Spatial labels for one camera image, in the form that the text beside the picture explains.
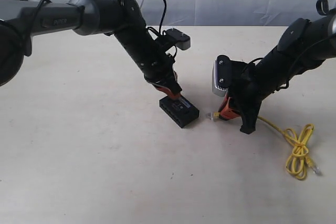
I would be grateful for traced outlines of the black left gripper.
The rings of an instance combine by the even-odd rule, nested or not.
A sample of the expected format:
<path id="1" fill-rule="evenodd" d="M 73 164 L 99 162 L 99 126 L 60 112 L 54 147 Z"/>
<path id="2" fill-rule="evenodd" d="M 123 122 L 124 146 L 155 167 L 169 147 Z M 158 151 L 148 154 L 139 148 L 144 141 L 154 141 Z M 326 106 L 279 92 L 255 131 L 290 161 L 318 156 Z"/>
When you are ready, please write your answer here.
<path id="1" fill-rule="evenodd" d="M 173 58 L 164 52 L 141 52 L 141 71 L 145 80 L 170 99 L 177 100 L 181 97 L 182 88 L 177 82 L 173 63 Z"/>

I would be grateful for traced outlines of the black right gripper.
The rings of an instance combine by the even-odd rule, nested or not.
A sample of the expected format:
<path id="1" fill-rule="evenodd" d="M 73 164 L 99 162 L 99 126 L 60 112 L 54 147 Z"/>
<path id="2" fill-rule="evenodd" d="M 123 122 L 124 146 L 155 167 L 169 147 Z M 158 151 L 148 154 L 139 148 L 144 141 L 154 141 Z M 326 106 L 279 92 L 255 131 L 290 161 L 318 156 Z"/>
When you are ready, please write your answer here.
<path id="1" fill-rule="evenodd" d="M 224 121 L 241 117 L 240 131 L 251 134 L 256 130 L 263 100 L 274 93 L 278 86 L 278 62 L 231 62 L 232 82 L 218 109 L 218 117 Z"/>

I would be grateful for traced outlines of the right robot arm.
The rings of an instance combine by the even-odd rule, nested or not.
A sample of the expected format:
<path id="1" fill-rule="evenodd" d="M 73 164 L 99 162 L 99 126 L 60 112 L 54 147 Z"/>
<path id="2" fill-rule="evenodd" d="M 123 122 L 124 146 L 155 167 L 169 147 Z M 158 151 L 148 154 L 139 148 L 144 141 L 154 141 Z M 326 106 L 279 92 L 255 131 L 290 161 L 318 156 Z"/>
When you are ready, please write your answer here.
<path id="1" fill-rule="evenodd" d="M 313 22 L 295 20 L 266 56 L 249 63 L 219 55 L 213 68 L 213 89 L 224 98 L 218 109 L 219 118 L 225 121 L 241 118 L 240 131 L 254 132 L 265 98 L 288 88 L 294 76 L 334 57 L 335 12 Z"/>

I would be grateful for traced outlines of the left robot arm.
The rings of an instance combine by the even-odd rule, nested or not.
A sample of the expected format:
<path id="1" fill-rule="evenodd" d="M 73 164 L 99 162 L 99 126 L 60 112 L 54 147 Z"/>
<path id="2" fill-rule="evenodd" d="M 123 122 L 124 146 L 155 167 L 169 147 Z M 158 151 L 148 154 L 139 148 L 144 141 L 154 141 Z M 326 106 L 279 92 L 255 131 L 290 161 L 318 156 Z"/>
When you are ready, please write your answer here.
<path id="1" fill-rule="evenodd" d="M 1 0 L 1 84 L 12 80 L 32 54 L 34 36 L 65 30 L 115 36 L 148 83 L 171 99 L 180 96 L 175 60 L 167 53 L 181 47 L 179 33 L 161 35 L 149 27 L 135 0 Z"/>

